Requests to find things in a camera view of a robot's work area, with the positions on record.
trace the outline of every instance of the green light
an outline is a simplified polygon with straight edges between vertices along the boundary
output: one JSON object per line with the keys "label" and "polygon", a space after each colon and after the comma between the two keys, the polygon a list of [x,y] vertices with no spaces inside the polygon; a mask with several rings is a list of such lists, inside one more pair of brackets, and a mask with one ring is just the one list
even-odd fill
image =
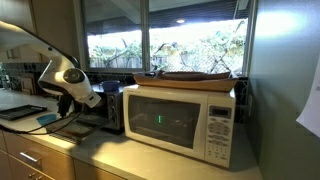
{"label": "green light", "polygon": [[158,116],[158,123],[162,123],[162,118],[163,118],[163,116],[161,116],[161,115]]}

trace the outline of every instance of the window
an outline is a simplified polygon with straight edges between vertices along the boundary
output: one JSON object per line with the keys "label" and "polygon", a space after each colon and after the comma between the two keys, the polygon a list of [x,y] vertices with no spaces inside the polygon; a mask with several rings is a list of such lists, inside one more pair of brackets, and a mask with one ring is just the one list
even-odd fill
{"label": "window", "polygon": [[242,74],[250,0],[82,0],[90,71]]}

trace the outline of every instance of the cabinet drawer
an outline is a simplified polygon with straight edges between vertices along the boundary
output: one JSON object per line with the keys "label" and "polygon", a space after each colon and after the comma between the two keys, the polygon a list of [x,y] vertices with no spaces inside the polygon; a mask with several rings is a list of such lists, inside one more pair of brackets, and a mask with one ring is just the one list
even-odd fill
{"label": "cabinet drawer", "polygon": [[11,169],[8,154],[0,150],[0,180],[11,180]]}
{"label": "cabinet drawer", "polygon": [[33,180],[53,180],[49,176],[37,171],[31,166],[19,161],[18,159],[9,155],[9,161],[11,168],[14,169],[13,179],[23,180],[23,179],[33,179]]}
{"label": "cabinet drawer", "polygon": [[0,149],[5,152],[7,151],[6,144],[5,144],[4,138],[3,138],[3,132],[1,130],[0,130]]}
{"label": "cabinet drawer", "polygon": [[124,178],[111,174],[107,171],[103,171],[99,168],[96,168],[90,164],[84,163],[76,159],[74,160],[74,166],[76,169],[77,180],[124,180]]}
{"label": "cabinet drawer", "polygon": [[71,157],[14,134],[4,133],[8,153],[54,179],[75,179]]}

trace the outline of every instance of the cabinet door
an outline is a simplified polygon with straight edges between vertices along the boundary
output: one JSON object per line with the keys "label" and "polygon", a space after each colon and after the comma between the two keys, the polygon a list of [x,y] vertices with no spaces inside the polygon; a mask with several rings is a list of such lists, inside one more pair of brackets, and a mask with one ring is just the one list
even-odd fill
{"label": "cabinet door", "polygon": [[23,179],[37,179],[37,180],[53,180],[53,178],[41,173],[40,171],[30,167],[29,165],[19,161],[18,159],[9,155],[9,161],[13,170],[14,180]]}
{"label": "cabinet door", "polygon": [[37,34],[79,60],[74,5],[71,0],[31,0]]}
{"label": "cabinet door", "polygon": [[3,132],[0,130],[0,150],[7,152],[6,144],[3,138]]}
{"label": "cabinet door", "polygon": [[111,174],[107,171],[103,171],[99,168],[96,168],[90,164],[84,163],[79,160],[74,160],[74,167],[76,171],[76,179],[77,180],[88,180],[88,179],[95,179],[95,180],[123,180],[117,175]]}
{"label": "cabinet door", "polygon": [[[0,19],[35,32],[29,0],[0,0]],[[18,47],[0,51],[0,61],[6,63],[39,62],[40,55],[32,49]]]}
{"label": "cabinet door", "polygon": [[11,180],[12,174],[8,154],[0,150],[0,180]]}

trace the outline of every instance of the wooden cabinet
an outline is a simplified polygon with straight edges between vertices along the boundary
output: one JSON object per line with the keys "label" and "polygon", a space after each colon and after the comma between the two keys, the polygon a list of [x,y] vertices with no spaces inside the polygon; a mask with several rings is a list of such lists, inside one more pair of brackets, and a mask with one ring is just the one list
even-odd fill
{"label": "wooden cabinet", "polygon": [[76,171],[76,179],[77,180],[88,180],[88,179],[95,179],[95,180],[123,180],[123,178],[111,174],[107,171],[101,170],[97,167],[94,167],[90,164],[84,163],[79,160],[74,160],[74,167]]}
{"label": "wooden cabinet", "polygon": [[0,180],[11,180],[12,173],[8,160],[8,154],[0,150]]}
{"label": "wooden cabinet", "polygon": [[[0,0],[0,20],[35,32],[29,0]],[[39,62],[40,54],[27,47],[0,51],[0,62]]]}
{"label": "wooden cabinet", "polygon": [[23,179],[53,180],[53,178],[32,168],[28,164],[14,158],[13,156],[9,155],[9,161],[10,161],[11,168],[14,169],[14,173],[12,175],[14,180],[23,180]]}
{"label": "wooden cabinet", "polygon": [[4,134],[8,153],[13,157],[54,179],[75,179],[73,159],[70,156],[21,136]]}
{"label": "wooden cabinet", "polygon": [[0,150],[7,152],[6,143],[4,141],[3,132],[0,130]]}
{"label": "wooden cabinet", "polygon": [[72,0],[31,0],[38,36],[79,60]]}

